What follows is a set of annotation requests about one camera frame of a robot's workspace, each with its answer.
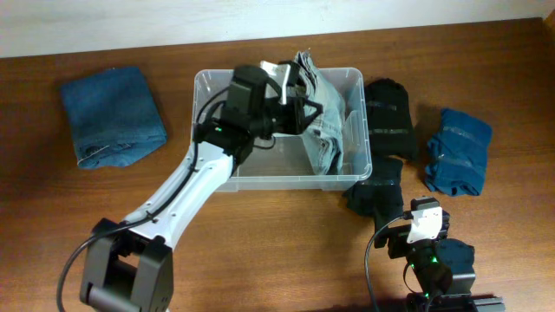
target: blue denim cloth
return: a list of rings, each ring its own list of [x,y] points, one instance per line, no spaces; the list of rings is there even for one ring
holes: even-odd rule
[[[110,69],[62,86],[77,165],[129,166],[167,140],[138,68]]]
[[[323,113],[301,134],[312,170],[318,175],[338,174],[343,166],[345,99],[323,77],[308,51],[298,52],[295,62],[301,66],[299,76],[306,85],[307,98],[323,105]],[[306,107],[304,112],[308,115],[314,109]]]
[[[432,162],[426,166],[425,182],[430,191],[449,196],[480,195],[492,135],[492,128],[483,121],[442,109],[440,131],[428,142]]]

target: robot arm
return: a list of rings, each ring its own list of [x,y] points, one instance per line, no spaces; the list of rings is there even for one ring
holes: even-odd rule
[[[256,138],[300,134],[322,113],[319,104],[287,97],[298,70],[293,62],[235,68],[225,103],[214,104],[224,104],[220,117],[213,118],[215,109],[208,109],[202,123],[197,119],[193,143],[179,167],[124,218],[123,224],[137,226],[102,235],[121,227],[103,219],[93,229],[99,238],[88,246],[83,303],[100,311],[166,310],[173,294],[173,249],[200,207],[251,154]],[[313,113],[305,115],[305,106]],[[130,254],[139,256],[136,268],[122,261]]]

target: gray jeans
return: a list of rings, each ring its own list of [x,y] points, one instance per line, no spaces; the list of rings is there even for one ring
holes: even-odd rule
[[[314,65],[309,51],[297,52],[295,62],[301,66],[300,77],[306,85],[306,96],[321,104],[323,113],[301,134],[312,169],[317,175],[338,174],[343,165],[345,99]],[[315,108],[306,107],[311,114]]]

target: black cloth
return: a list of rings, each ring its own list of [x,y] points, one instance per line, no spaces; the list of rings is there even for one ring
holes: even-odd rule
[[[418,142],[410,119],[407,90],[391,79],[381,79],[366,86],[364,96],[370,151],[416,160]]]
[[[402,161],[389,157],[372,156],[372,175],[349,188],[343,196],[347,207],[361,216],[390,220],[402,214]]]

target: white wall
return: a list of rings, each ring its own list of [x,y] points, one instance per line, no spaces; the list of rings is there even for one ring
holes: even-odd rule
[[[0,57],[542,16],[555,0],[0,0]]]

